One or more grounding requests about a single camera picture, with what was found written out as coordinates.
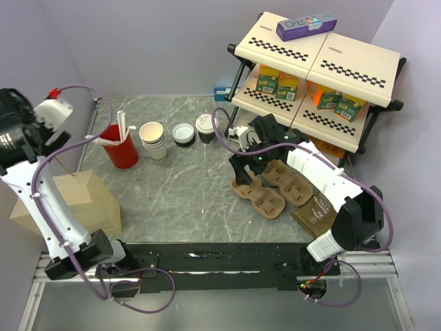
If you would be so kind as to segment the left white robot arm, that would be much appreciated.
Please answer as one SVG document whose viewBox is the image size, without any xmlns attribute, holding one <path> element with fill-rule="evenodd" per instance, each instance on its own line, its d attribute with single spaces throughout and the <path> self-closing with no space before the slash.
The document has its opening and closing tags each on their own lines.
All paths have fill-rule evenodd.
<svg viewBox="0 0 441 331">
<path fill-rule="evenodd" d="M 14 88 L 1 89 L 1 180 L 23 202 L 43 235 L 50 255 L 45 274 L 70 279 L 110 265 L 120 277 L 132 275 L 136 259 L 127 245 L 103 230 L 89 233 L 71 213 L 48 163 L 65 152 L 70 134 L 61 129 L 73 107 L 53 90 L 37 107 Z"/>
</svg>

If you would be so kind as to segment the kraft paper bag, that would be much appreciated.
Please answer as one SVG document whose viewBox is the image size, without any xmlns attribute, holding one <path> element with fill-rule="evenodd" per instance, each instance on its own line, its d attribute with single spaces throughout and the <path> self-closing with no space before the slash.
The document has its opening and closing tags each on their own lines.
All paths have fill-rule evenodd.
<svg viewBox="0 0 441 331">
<path fill-rule="evenodd" d="M 88 170 L 53 177 L 57 189 L 76 219 L 93 233 L 121 233 L 121 209 L 118 201 L 95 171 Z"/>
</svg>

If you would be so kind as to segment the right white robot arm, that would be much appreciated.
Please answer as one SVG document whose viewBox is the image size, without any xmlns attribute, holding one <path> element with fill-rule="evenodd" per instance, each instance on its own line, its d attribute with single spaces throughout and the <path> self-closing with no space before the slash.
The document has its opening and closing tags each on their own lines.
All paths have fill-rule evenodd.
<svg viewBox="0 0 441 331">
<path fill-rule="evenodd" d="M 254 129 L 259 141 L 244 150 L 235 150 L 229 159 L 235 183 L 249 185 L 249 170 L 262 174 L 270 162 L 281 161 L 317 188 L 337 213 L 331 228 L 314 239 L 307 246 L 307 254 L 301 257 L 301 267 L 307 274 L 318 274 L 325 260 L 355 250 L 385 226 L 391 226 L 391 215 L 381 191 L 346 175 L 301 131 L 283 130 L 272 114 L 259 119 Z"/>
</svg>

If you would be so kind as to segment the white plastic cup lid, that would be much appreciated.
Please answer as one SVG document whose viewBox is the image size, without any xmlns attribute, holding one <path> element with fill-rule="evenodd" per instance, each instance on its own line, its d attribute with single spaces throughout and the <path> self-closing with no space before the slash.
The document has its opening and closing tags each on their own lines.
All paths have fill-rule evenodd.
<svg viewBox="0 0 441 331">
<path fill-rule="evenodd" d="M 218 120 L 214 119 L 214 123 L 212 123 L 213 116 L 209 113 L 201 114 L 196 119 L 196 129 L 199 133 L 203 134 L 211 134 L 214 133 L 214 124 L 215 126 L 218 126 Z"/>
</svg>

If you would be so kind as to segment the black paper coffee cup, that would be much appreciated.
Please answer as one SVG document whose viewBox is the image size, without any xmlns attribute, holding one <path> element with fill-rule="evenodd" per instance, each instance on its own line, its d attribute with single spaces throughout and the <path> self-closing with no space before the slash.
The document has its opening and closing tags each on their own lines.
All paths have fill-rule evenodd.
<svg viewBox="0 0 441 331">
<path fill-rule="evenodd" d="M 199 139 L 204 144 L 210 144 L 216 139 L 216 134 L 213 130 L 210 131 L 198 131 Z"/>
</svg>

